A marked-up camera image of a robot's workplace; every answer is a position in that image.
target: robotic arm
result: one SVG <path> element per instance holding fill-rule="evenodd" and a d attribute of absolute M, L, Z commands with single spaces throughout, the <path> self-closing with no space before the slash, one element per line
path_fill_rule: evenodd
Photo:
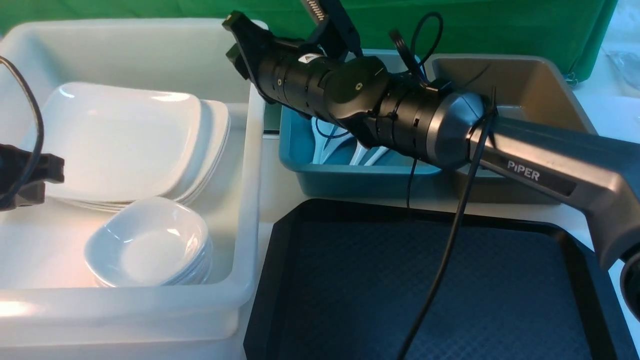
<path fill-rule="evenodd" d="M 379 59 L 362 56 L 338 0 L 305 6 L 317 24 L 309 40 L 278 38 L 241 12 L 223 23 L 236 38 L 227 57 L 267 102 L 445 170 L 470 161 L 483 126 L 480 95 L 446 79 L 427 84 L 391 74 Z M 356 58 L 344 62 L 349 52 Z M 600 267 L 626 262 L 623 294 L 639 316 L 639 144 L 499 117 L 481 164 L 583 212 Z"/>

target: stack of bowls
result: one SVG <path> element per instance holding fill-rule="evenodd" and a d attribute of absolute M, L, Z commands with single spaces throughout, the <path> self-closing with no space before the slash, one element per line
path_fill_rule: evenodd
<path fill-rule="evenodd" d="M 84 257 L 97 286 L 194 285 L 208 280 L 214 250 L 200 215 L 153 197 L 132 203 L 98 229 Z"/>

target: plastic spoon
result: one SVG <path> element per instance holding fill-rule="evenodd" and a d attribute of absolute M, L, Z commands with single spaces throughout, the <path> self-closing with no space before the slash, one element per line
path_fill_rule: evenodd
<path fill-rule="evenodd" d="M 385 153 L 389 151 L 388 147 L 378 147 L 378 150 L 373 153 L 373 155 L 364 163 L 364 166 L 368 167 L 373 165 L 376 161 L 378 161 Z"/>
<path fill-rule="evenodd" d="M 362 146 L 362 144 L 358 142 L 358 146 L 356 147 L 356 152 L 353 153 L 353 157 L 351 158 L 349 165 L 359 165 L 366 153 L 367 153 L 367 148 Z"/>
<path fill-rule="evenodd" d="M 322 151 L 326 146 L 326 142 L 329 140 L 326 137 L 322 136 L 320 132 L 325 135 L 332 135 L 335 130 L 335 125 L 319 120 L 317 117 L 313 117 L 311 119 L 311 130 L 314 132 L 314 141 L 315 141 L 315 149 L 314 149 L 314 157 L 311 160 L 311 164 L 320 164 L 320 159 L 322 158 Z"/>
<path fill-rule="evenodd" d="M 340 137 L 329 139 L 329 142 L 326 144 L 326 147 L 322 151 L 320 164 L 324 164 L 326 160 L 340 147 L 340 145 L 344 144 L 345 141 L 353 139 L 353 135 L 349 133 L 347 129 L 343 129 L 341 127 L 338 127 L 333 135 Z"/>

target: white square plate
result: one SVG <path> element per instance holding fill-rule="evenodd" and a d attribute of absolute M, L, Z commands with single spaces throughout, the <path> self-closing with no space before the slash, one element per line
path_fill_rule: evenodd
<path fill-rule="evenodd" d="M 43 152 L 65 159 L 65 182 L 48 184 L 47 194 L 95 202 L 169 192 L 193 155 L 200 112 L 200 101 L 189 94 L 89 83 L 58 87 L 42 110 Z M 30 131 L 26 142 L 34 135 Z"/>
<path fill-rule="evenodd" d="M 200 102 L 202 103 L 202 123 L 196 150 L 178 185 L 163 196 L 183 205 L 188 205 L 195 200 L 211 179 L 227 144 L 230 129 L 229 109 L 225 103 L 210 100 Z M 107 212 L 118 212 L 129 205 L 128 202 L 60 200 L 80 208 Z"/>

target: black cable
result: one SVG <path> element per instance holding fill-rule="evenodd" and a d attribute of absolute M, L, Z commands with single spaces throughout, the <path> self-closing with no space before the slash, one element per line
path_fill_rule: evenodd
<path fill-rule="evenodd" d="M 411 172 L 409 173 L 409 181 L 406 185 L 406 217 L 411 218 L 411 183 L 413 182 L 413 175 L 415 174 L 415 167 L 418 165 L 418 159 L 413 159 L 413 165 L 411 165 Z"/>
<path fill-rule="evenodd" d="M 323 138 L 327 138 L 327 139 L 337 139 L 337 138 L 342 138 L 343 136 L 347 136 L 349 134 L 349 131 L 345 131 L 344 133 L 340 134 L 340 135 L 327 135 L 325 133 L 323 133 L 322 131 L 320 131 L 320 126 L 318 126 L 318 122 L 321 121 L 320 119 L 316 119 L 315 123 L 316 123 L 316 131 L 318 132 L 318 134 L 320 134 L 320 136 L 322 136 Z"/>
<path fill-rule="evenodd" d="M 460 88 L 462 89 L 466 89 L 468 88 L 469 85 L 471 85 L 473 82 L 475 82 L 476 80 L 478 80 L 482 75 L 484 75 L 484 73 L 489 70 L 489 68 L 491 67 L 491 64 L 487 64 L 482 70 L 480 70 L 480 72 L 477 73 L 476 76 L 472 77 L 471 80 L 467 81 L 464 85 L 462 85 Z"/>
<path fill-rule="evenodd" d="M 423 27 L 424 23 L 430 18 L 438 19 L 438 33 L 436 34 L 436 38 L 434 39 L 433 44 L 431 45 L 431 48 L 429 49 L 429 51 L 421 59 L 420 62 L 417 62 L 417 61 L 415 61 L 415 46 L 416 46 L 416 43 L 418 41 L 418 36 L 420 35 L 420 32 L 422 31 L 422 27 Z M 438 13 L 438 12 L 429 12 L 429 13 L 425 14 L 420 19 L 420 21 L 418 21 L 418 24 L 416 25 L 415 29 L 413 30 L 413 36 L 412 36 L 412 41 L 411 41 L 411 47 L 410 48 L 407 47 L 406 42 L 404 41 L 404 38 L 402 37 L 402 35 L 400 34 L 400 31 L 398 31 L 398 29 L 393 29 L 393 30 L 389 31 L 389 37 L 394 42 L 396 50 L 398 51 L 398 54 L 402 58 L 402 60 L 404 62 L 404 65 L 406 66 L 408 71 L 415 78 L 417 78 L 417 79 L 419 79 L 419 80 L 421 80 L 421 81 L 423 81 L 425 83 L 428 83 L 428 80 L 427 80 L 427 77 L 426 77 L 426 70 L 424 68 L 424 63 L 436 51 L 436 48 L 438 47 L 438 44 L 440 43 L 440 39 L 442 38 L 443 30 L 444 30 L 444 19 L 442 18 L 442 15 L 440 13 Z"/>
<path fill-rule="evenodd" d="M 420 313 L 418 317 L 416 317 L 409 334 L 404 339 L 404 343 L 402 348 L 400 349 L 400 353 L 398 353 L 397 360 L 404 360 L 409 349 L 411 348 L 411 344 L 413 339 L 415 338 L 420 326 L 422 325 L 422 321 L 424 320 L 425 315 L 429 311 L 429 307 L 435 299 L 436 293 L 440 287 L 440 283 L 442 282 L 442 278 L 444 277 L 444 273 L 447 270 L 447 266 L 449 264 L 449 258 L 451 257 L 451 252 L 453 250 L 453 245 L 455 243 L 456 236 L 458 235 L 458 230 L 460 229 L 460 225 L 462 224 L 462 218 L 465 213 L 465 208 L 467 207 L 467 202 L 469 200 L 469 195 L 471 194 L 471 186 L 473 184 L 473 180 L 476 176 L 476 172 L 478 167 L 480 166 L 480 159 L 482 157 L 482 153 L 484 150 L 484 143 L 486 142 L 489 132 L 493 126 L 493 120 L 495 118 L 495 88 L 492 90 L 492 100 L 491 107 L 487 111 L 485 111 L 483 117 L 480 119 L 479 124 L 483 125 L 482 132 L 480 133 L 480 139 L 478 140 L 478 145 L 476 147 L 476 153 L 471 161 L 471 166 L 469 168 L 469 173 L 467 177 L 467 183 L 465 185 L 465 190 L 462 193 L 462 198 L 458 203 L 458 209 L 456 210 L 456 214 L 453 218 L 453 225 L 451 226 L 451 232 L 449 233 L 449 239 L 447 240 L 447 245 L 444 251 L 444 255 L 442 256 L 442 262 L 440 263 L 440 268 L 436 273 L 436 277 L 433 280 L 433 284 L 431 285 L 431 289 L 427 295 L 424 304 L 422 305 L 422 309 L 420 309 Z"/>
<path fill-rule="evenodd" d="M 24 77 L 18 68 L 15 65 L 7 60 L 6 58 L 0 56 L 0 63 L 9 69 L 9 72 L 13 75 L 13 77 L 18 81 L 22 91 L 27 96 L 29 100 L 29 105 L 31 106 L 31 111 L 36 119 L 36 143 L 33 146 L 33 151 L 31 151 L 31 155 L 29 155 L 29 159 L 27 163 L 24 165 L 22 169 L 22 173 L 17 178 L 17 180 L 11 185 L 9 190 L 0 197 L 0 209 L 6 208 L 9 203 L 13 200 L 13 198 L 18 194 L 20 189 L 29 181 L 31 174 L 34 169 L 38 165 L 40 161 L 40 154 L 42 153 L 42 144 L 44 143 L 44 123 L 42 121 L 42 114 L 40 113 L 40 108 L 38 107 L 38 103 L 36 102 L 36 97 L 33 95 L 29 85 L 27 84 Z"/>
<path fill-rule="evenodd" d="M 422 27 L 423 27 L 424 23 L 429 18 L 432 18 L 432 17 L 435 17 L 436 19 L 438 19 L 438 34 L 436 35 L 436 38 L 434 39 L 433 44 L 431 44 L 431 48 L 427 52 L 427 55 L 425 55 L 423 60 L 420 62 L 420 64 L 418 64 L 415 61 L 415 44 L 418 41 L 418 36 L 420 35 L 420 32 L 422 31 Z M 440 13 L 438 13 L 438 12 L 429 12 L 429 13 L 425 14 L 420 19 L 420 21 L 418 21 L 417 26 L 413 30 L 413 36 L 412 36 L 412 39 L 411 39 L 411 48 L 407 48 L 406 43 L 404 42 L 404 39 L 402 38 L 402 35 L 400 35 L 400 32 L 397 29 L 393 29 L 392 31 L 389 32 L 389 36 L 391 37 L 391 40 L 393 40 L 394 45 L 396 46 L 396 50 L 398 51 L 398 54 L 400 55 L 400 57 L 403 59 L 404 64 L 406 65 L 407 69 L 409 69 L 409 71 L 414 76 L 420 78 L 425 83 L 428 83 L 429 81 L 427 80 L 427 75 L 426 75 L 427 72 L 424 69 L 424 62 L 427 61 L 427 59 L 434 53 L 434 51 L 438 47 L 438 44 L 440 43 L 440 39 L 442 38 L 442 31 L 443 30 L 444 30 L 444 20 L 442 18 L 442 15 L 440 15 Z M 411 166 L 411 172 L 409 173 L 409 181 L 408 181 L 408 183 L 406 185 L 406 214 L 407 214 L 407 218 L 411 218 L 411 184 L 413 182 L 413 176 L 415 175 L 415 167 L 416 167 L 417 164 L 418 164 L 418 160 L 417 159 L 413 159 L 413 165 Z"/>
<path fill-rule="evenodd" d="M 415 31 L 413 32 L 413 36 L 411 39 L 411 52 L 415 54 L 415 46 L 416 43 L 418 41 L 418 36 L 420 35 L 420 32 L 422 31 L 422 27 L 424 25 L 424 23 L 430 19 L 430 18 L 436 18 L 438 19 L 438 33 L 436 34 L 436 38 L 433 41 L 433 45 L 431 45 L 431 48 L 429 49 L 429 51 L 427 52 L 426 55 L 424 55 L 424 57 L 421 59 L 419 65 L 422 67 L 422 69 L 424 70 L 424 63 L 427 62 L 427 60 L 429 59 L 429 57 L 431 57 L 431 55 L 433 55 L 433 53 L 436 51 L 436 48 L 438 47 L 438 44 L 440 43 L 440 39 L 442 38 L 442 31 L 444 30 L 444 19 L 442 18 L 442 15 L 438 12 L 430 12 L 425 14 L 420 21 L 418 21 L 418 25 L 415 27 Z"/>

